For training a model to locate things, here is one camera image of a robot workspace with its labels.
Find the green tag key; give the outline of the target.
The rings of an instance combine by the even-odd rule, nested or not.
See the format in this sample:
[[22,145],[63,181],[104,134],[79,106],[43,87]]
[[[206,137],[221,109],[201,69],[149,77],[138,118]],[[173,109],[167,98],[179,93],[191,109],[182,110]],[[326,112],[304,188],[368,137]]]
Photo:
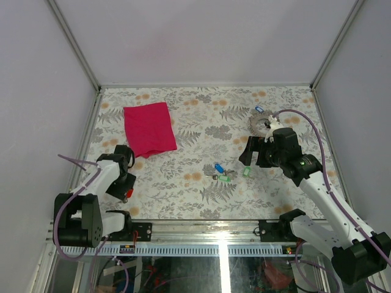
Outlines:
[[235,171],[229,170],[229,171],[223,171],[223,173],[219,173],[219,174],[206,175],[206,177],[211,178],[215,181],[222,181],[225,183],[229,183],[231,181],[230,175],[234,173]]
[[243,170],[242,176],[245,178],[250,178],[251,168],[249,166],[246,166]]

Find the red tag key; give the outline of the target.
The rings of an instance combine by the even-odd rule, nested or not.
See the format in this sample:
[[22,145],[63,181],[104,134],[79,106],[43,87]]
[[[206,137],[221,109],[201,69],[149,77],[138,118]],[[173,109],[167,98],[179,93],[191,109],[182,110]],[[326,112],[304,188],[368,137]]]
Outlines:
[[133,194],[133,189],[130,189],[126,194],[125,194],[125,196],[124,196],[124,198],[123,198],[123,200],[122,200],[122,202],[123,203],[127,203],[128,202],[128,200],[131,198],[131,196],[132,196],[132,194]]

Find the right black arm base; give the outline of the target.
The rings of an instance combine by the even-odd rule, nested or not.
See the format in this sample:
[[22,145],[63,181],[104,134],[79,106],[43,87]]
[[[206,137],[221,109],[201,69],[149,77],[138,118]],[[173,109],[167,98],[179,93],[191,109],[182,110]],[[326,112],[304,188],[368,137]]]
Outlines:
[[296,242],[297,237],[291,230],[290,223],[299,216],[306,215],[300,209],[294,209],[280,215],[278,221],[259,220],[258,229],[261,242]]

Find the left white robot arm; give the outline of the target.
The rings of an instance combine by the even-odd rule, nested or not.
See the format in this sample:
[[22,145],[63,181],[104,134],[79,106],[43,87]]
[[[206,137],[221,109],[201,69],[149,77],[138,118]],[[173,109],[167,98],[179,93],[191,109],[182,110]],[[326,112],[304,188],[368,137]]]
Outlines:
[[55,198],[53,241],[57,246],[95,248],[105,236],[113,241],[133,236],[130,213],[119,209],[103,212],[100,201],[105,195],[122,203],[128,201],[136,181],[128,170],[134,163],[134,151],[126,145],[117,145],[113,153],[86,162],[96,168],[95,173]]

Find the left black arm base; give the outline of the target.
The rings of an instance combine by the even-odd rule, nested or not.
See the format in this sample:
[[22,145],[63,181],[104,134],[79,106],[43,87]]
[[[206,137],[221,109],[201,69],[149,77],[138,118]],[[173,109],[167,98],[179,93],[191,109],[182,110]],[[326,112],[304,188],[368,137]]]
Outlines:
[[152,223],[136,222],[132,223],[129,228],[125,228],[122,241],[138,243],[150,242],[152,239]]

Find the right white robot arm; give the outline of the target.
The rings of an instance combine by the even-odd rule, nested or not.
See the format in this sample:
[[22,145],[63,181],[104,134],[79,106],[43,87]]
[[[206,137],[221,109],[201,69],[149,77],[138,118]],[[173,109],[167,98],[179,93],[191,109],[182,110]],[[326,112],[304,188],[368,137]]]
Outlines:
[[295,209],[279,218],[279,235],[286,241],[297,238],[308,242],[330,259],[334,271],[346,284],[354,284],[387,267],[390,237],[376,233],[324,182],[325,173],[319,160],[304,154],[291,128],[273,130],[268,138],[250,136],[239,157],[250,165],[257,153],[256,165],[278,167],[318,207],[332,230],[313,223],[305,212]]

